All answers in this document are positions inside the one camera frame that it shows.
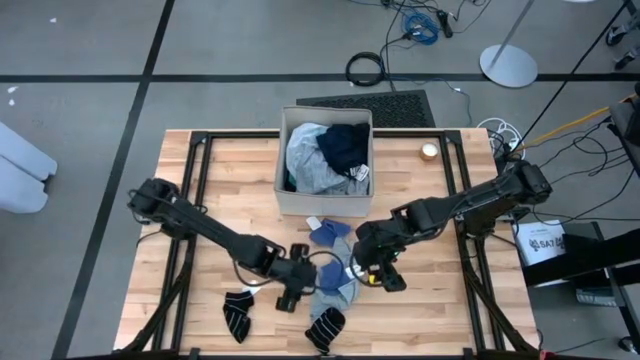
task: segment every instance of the metal pole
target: metal pole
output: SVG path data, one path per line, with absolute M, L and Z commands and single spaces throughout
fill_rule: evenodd
M 496 61 L 498 61 L 498 58 L 500 57 L 500 54 L 502 54 L 502 51 L 504 50 L 504 48 L 507 47 L 507 45 L 509 44 L 509 41 L 511 40 L 513 35 L 515 35 L 516 30 L 518 30 L 518 27 L 520 26 L 520 23 L 522 22 L 522 20 L 524 20 L 524 17 L 529 12 L 529 9 L 531 9 L 531 5 L 533 5 L 533 1 L 534 0 L 529 0 L 527 2 L 527 5 L 525 5 L 524 9 L 520 13 L 520 16 L 518 16 L 518 20 L 516 20 L 516 23 L 513 24 L 513 27 L 511 28 L 511 30 L 509 30 L 509 34 L 507 34 L 507 38 L 504 39 L 504 41 L 502 42 L 502 45 L 500 45 L 500 49 L 498 49 L 498 52 L 493 57 L 493 60 L 491 60 L 490 67 L 493 67 L 493 65 L 495 65 Z

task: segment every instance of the yellow cable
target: yellow cable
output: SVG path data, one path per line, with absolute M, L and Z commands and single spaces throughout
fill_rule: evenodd
M 619 102 L 624 102 L 624 101 L 627 101 L 628 99 L 632 99 L 634 97 L 636 97 L 636 94 L 629 95 L 629 96 L 625 97 L 624 99 L 620 100 Z M 580 118 L 580 119 L 578 119 L 576 121 L 572 121 L 572 122 L 570 122 L 568 124 L 562 125 L 559 128 L 557 128 L 557 129 L 555 129 L 555 130 L 553 130 L 553 131 L 551 131 L 549 133 L 546 133 L 546 134 L 536 138 L 535 140 L 531 141 L 528 145 L 521 146 L 518 150 L 524 150 L 524 149 L 528 148 L 529 146 L 533 146 L 533 145 L 535 145 L 535 144 L 537 144 L 537 143 L 539 143 L 541 141 L 544 141 L 544 140 L 552 137 L 553 135 L 555 135 L 555 134 L 557 134 L 557 133 L 559 133 L 561 131 L 564 131 L 564 130 L 569 129 L 571 127 L 574 127 L 576 125 L 580 125 L 580 124 L 582 124 L 584 122 L 587 122 L 587 121 L 593 119 L 594 117 L 596 117 L 598 115 L 601 115 L 601 114 L 603 114 L 603 113 L 605 113 L 607 111 L 609 111 L 609 107 L 608 106 L 607 107 L 603 107 L 601 109 L 598 109 L 598 110 L 592 112 L 591 114 L 589 114 L 587 116 L 584 116 L 584 117 L 582 117 L 582 118 Z

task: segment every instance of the wooden table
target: wooden table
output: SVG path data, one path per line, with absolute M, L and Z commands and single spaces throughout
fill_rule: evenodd
M 167 131 L 156 177 L 180 185 L 190 133 L 189 130 Z M 461 133 L 472 184 L 495 177 L 486 131 L 461 129 Z M 441 161 L 425 163 L 417 156 L 424 142 L 424 139 L 410 138 L 374 139 L 376 189 L 370 216 L 337 220 L 355 227 L 365 220 L 386 219 L 391 208 L 411 200 L 446 196 Z M 459 191 L 462 185 L 453 149 L 450 146 Z M 282 216 L 278 211 L 273 192 L 277 156 L 278 139 L 216 139 L 204 198 L 208 215 L 239 233 L 257 233 L 285 248 L 294 242 L 311 244 L 305 218 Z M 196 162 L 192 189 L 197 183 L 199 167 Z M 157 226 L 145 227 L 142 235 L 157 229 Z M 496 233 L 513 239 L 505 224 L 499 225 Z M 355 234 L 350 238 L 355 241 Z M 149 237 L 138 247 L 114 348 L 128 344 L 157 306 L 169 243 L 169 239 L 160 234 Z M 471 244 L 469 242 L 469 251 L 474 254 Z M 535 321 L 515 248 L 489 238 L 486 253 L 498 305 L 523 336 L 537 346 Z M 314 258 L 316 263 L 326 261 L 328 259 Z M 407 290 L 387 293 L 361 288 L 360 297 L 345 313 L 344 330 L 331 344 L 332 353 L 460 354 L 463 347 L 474 347 L 451 223 L 438 239 L 413 245 L 402 253 L 396 267 L 408 284 Z M 256 304 L 249 313 L 252 319 L 249 336 L 243 344 L 236 343 L 226 327 L 222 304 L 227 291 L 237 292 L 241 288 L 226 251 L 200 237 L 181 352 L 199 347 L 203 354 L 316 354 L 303 335 L 310 326 L 309 298 L 304 298 L 293 314 L 276 311 L 276 298 L 282 292 L 282 285 L 277 283 L 265 286 L 256 294 Z M 480 309 L 485 339 L 491 348 L 488 314 L 483 306 Z M 170 311 L 165 344 L 169 344 L 173 329 L 172 316 Z

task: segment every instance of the roll of tape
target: roll of tape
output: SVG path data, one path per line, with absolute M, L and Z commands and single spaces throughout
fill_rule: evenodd
M 438 147 L 432 143 L 422 145 L 420 149 L 420 158 L 424 161 L 430 161 L 438 156 Z

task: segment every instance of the gray cloth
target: gray cloth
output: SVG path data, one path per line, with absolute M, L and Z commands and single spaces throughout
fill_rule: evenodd
M 337 237 L 331 252 L 336 254 L 344 266 L 349 266 L 351 248 L 347 244 L 347 237 Z M 311 295 L 311 321 L 316 321 L 329 308 L 336 308 L 340 312 L 347 310 L 360 294 L 360 284 L 356 279 L 338 288 L 340 295 L 327 295 L 322 290 L 316 290 Z
M 316 137 L 327 131 L 326 126 L 305 123 L 293 130 L 285 163 L 296 180 L 296 189 L 305 194 L 366 195 L 369 177 L 363 181 L 337 174 L 324 158 Z

